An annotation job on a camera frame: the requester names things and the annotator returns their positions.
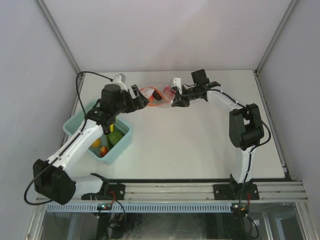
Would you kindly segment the fake dark plum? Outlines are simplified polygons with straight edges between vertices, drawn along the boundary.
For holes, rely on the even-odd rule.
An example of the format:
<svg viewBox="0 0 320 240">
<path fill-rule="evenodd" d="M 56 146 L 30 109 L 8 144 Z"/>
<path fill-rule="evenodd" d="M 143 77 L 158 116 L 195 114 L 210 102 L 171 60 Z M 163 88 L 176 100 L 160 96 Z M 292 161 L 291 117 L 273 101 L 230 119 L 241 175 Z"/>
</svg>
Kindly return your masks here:
<svg viewBox="0 0 320 240">
<path fill-rule="evenodd" d="M 156 90 L 153 92 L 152 96 L 156 101 L 161 101 L 163 99 L 163 97 Z"/>
</svg>

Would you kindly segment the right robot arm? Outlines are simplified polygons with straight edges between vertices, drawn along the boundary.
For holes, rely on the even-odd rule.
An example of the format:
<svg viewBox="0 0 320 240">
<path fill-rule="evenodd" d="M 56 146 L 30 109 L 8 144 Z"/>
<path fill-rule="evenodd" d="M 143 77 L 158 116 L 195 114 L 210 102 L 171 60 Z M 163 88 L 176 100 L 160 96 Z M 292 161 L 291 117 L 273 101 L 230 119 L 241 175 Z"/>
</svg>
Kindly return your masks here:
<svg viewBox="0 0 320 240">
<path fill-rule="evenodd" d="M 221 84 L 210 81 L 204 69 L 191 73 L 193 84 L 186 85 L 178 77 L 171 79 L 170 91 L 174 94 L 172 107 L 189 107 L 190 102 L 203 99 L 228 112 L 228 135 L 236 148 L 235 167 L 230 179 L 235 182 L 229 187 L 230 195 L 237 200 L 248 193 L 245 183 L 252 179 L 251 166 L 256 148 L 264 137 L 264 122 L 259 107 L 244 104 L 223 91 Z"/>
</svg>

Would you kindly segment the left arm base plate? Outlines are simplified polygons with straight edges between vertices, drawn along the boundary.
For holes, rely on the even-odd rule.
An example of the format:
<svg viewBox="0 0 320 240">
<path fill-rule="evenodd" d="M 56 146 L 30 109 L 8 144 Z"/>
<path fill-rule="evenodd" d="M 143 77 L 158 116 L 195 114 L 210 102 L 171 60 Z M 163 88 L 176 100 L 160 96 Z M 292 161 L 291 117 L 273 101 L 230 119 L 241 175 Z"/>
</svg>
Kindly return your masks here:
<svg viewBox="0 0 320 240">
<path fill-rule="evenodd" d="M 100 193 L 102 196 L 106 196 L 115 200 L 124 200 L 125 198 L 126 186 L 121 183 L 111 184 L 107 183 L 101 188 Z"/>
</svg>

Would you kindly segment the fake green vegetable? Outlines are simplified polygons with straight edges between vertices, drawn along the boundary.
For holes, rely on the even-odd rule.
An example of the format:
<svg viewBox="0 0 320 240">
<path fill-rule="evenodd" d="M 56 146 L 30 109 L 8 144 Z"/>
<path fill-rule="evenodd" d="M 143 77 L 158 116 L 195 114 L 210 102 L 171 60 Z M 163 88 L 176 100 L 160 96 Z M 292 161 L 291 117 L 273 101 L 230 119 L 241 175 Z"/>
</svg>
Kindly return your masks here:
<svg viewBox="0 0 320 240">
<path fill-rule="evenodd" d="M 114 130 L 106 136 L 106 139 L 108 143 L 114 147 L 123 137 L 124 135 L 120 131 Z"/>
</svg>

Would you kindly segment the fake red yellow apple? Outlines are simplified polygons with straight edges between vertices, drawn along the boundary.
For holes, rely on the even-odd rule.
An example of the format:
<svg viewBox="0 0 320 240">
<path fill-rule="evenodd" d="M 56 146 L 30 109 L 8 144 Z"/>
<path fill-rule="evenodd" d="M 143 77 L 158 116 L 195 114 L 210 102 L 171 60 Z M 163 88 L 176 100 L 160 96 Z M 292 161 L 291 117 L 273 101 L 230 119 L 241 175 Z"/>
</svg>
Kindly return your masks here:
<svg viewBox="0 0 320 240">
<path fill-rule="evenodd" d="M 165 86 L 162 92 L 166 99 L 173 99 L 175 96 L 175 94 L 171 92 L 171 87 L 169 85 Z"/>
</svg>

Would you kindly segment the teal plastic bin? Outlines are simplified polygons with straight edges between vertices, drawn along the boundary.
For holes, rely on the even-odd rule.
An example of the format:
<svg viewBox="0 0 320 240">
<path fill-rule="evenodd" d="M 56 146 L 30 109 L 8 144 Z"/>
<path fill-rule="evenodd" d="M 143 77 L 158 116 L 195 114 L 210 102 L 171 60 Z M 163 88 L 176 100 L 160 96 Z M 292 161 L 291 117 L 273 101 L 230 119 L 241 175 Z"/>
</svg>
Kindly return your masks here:
<svg viewBox="0 0 320 240">
<path fill-rule="evenodd" d="M 79 110 L 63 124 L 63 131 L 71 137 L 78 130 L 83 120 L 84 113 L 82 110 Z M 99 147 L 89 147 L 86 153 L 95 160 L 110 165 L 131 144 L 132 135 L 133 128 L 121 117 L 117 117 L 115 119 L 113 132 L 108 135 L 103 134 L 99 138 L 100 146 L 107 147 L 107 154 L 101 156 Z"/>
</svg>

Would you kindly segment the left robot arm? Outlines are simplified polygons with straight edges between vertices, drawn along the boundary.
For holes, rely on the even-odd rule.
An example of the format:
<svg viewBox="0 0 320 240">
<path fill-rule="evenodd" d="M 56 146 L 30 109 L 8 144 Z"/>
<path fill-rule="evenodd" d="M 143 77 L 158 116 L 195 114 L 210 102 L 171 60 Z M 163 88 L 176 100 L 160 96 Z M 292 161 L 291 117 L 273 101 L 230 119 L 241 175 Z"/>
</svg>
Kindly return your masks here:
<svg viewBox="0 0 320 240">
<path fill-rule="evenodd" d="M 141 110 L 148 103 L 149 100 L 136 85 L 132 85 L 131 89 L 120 83 L 105 85 L 101 97 L 84 115 L 70 139 L 46 160 L 38 159 L 33 164 L 33 180 L 29 185 L 37 193 L 61 205 L 74 196 L 85 194 L 93 194 L 98 200 L 106 199 L 110 188 L 105 177 L 92 173 L 71 178 L 70 174 L 90 146 L 110 132 L 110 126 L 116 122 L 118 115 Z"/>
</svg>

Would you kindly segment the fake small peach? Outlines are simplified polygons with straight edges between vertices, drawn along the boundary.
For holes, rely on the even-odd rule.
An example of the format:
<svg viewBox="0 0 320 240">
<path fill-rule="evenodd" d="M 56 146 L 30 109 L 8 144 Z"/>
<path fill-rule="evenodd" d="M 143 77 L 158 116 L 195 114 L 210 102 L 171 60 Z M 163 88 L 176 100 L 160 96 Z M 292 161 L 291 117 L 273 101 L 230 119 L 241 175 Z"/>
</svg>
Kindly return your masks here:
<svg viewBox="0 0 320 240">
<path fill-rule="evenodd" d="M 101 146 L 99 150 L 100 157 L 103 158 L 109 152 L 106 146 Z"/>
</svg>

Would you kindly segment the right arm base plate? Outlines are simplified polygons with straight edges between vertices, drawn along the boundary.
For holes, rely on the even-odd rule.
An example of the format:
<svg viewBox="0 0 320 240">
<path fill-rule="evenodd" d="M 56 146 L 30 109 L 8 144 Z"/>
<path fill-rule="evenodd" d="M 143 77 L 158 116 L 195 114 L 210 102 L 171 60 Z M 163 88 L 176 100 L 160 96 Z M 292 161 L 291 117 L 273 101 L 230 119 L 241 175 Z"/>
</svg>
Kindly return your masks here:
<svg viewBox="0 0 320 240">
<path fill-rule="evenodd" d="M 230 184 L 214 184 L 213 194 L 215 200 L 259 200 L 260 195 L 256 184 L 245 185 L 239 184 L 231 187 Z"/>
</svg>

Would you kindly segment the aluminium rail frame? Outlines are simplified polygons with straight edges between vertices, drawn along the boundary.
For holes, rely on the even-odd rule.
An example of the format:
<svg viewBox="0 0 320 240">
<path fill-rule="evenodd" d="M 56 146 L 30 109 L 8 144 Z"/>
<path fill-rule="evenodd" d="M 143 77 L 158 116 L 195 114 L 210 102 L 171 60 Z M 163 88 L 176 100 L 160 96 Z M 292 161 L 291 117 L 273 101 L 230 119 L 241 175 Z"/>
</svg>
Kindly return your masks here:
<svg viewBox="0 0 320 240">
<path fill-rule="evenodd" d="M 234 203 L 238 200 L 215 200 L 213 185 L 226 182 L 123 182 L 125 185 L 125 203 Z M 306 202 L 305 188 L 299 181 L 255 182 L 259 200 L 252 203 L 289 203 Z"/>
</svg>

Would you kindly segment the clear zip top bag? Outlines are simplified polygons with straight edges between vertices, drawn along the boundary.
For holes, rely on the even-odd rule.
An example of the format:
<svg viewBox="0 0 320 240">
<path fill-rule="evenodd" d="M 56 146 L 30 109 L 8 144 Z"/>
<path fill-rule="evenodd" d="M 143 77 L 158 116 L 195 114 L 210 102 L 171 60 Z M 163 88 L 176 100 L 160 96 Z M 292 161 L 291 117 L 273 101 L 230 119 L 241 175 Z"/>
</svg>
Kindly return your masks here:
<svg viewBox="0 0 320 240">
<path fill-rule="evenodd" d="M 140 92 L 149 100 L 148 107 L 168 108 L 175 98 L 175 91 L 171 91 L 169 84 L 159 83 L 141 87 Z"/>
</svg>

